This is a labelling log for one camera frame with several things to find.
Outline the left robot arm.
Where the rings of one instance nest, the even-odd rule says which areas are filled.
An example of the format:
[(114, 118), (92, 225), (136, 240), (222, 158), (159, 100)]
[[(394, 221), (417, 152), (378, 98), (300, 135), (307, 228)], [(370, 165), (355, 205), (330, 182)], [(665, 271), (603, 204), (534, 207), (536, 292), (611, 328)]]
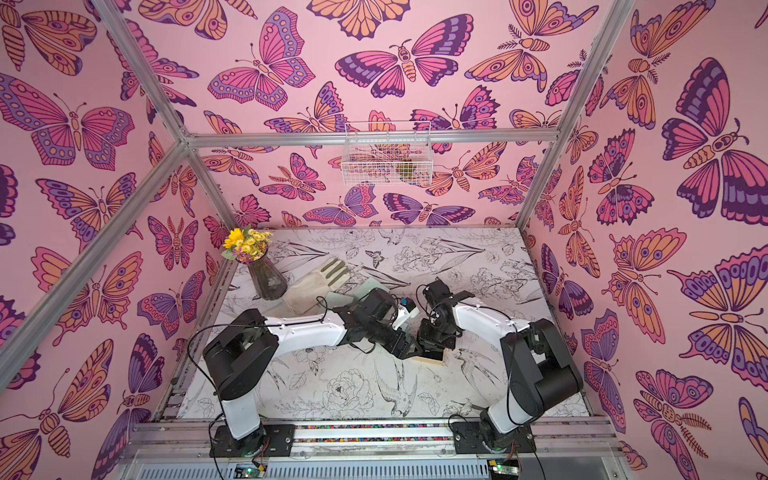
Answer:
[(332, 306), (316, 298), (320, 312), (279, 318), (251, 308), (211, 340), (203, 351), (208, 375), (223, 413), (223, 440), (246, 453), (263, 448), (266, 432), (258, 413), (257, 386), (272, 359), (315, 347), (355, 346), (367, 341), (399, 359), (422, 348), (405, 323), (419, 315), (417, 303), (374, 288), (351, 302)]

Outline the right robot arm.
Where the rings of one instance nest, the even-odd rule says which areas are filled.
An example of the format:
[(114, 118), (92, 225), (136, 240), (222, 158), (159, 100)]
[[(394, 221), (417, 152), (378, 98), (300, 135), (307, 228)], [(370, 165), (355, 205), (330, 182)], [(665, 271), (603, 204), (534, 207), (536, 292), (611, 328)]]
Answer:
[(547, 319), (518, 320), (480, 303), (468, 291), (453, 293), (437, 279), (422, 291), (426, 317), (417, 332), (424, 358), (436, 359), (471, 333), (502, 354), (504, 395), (479, 414), (478, 433), (491, 451), (513, 446), (536, 450), (531, 424), (583, 389), (583, 379), (558, 328)]

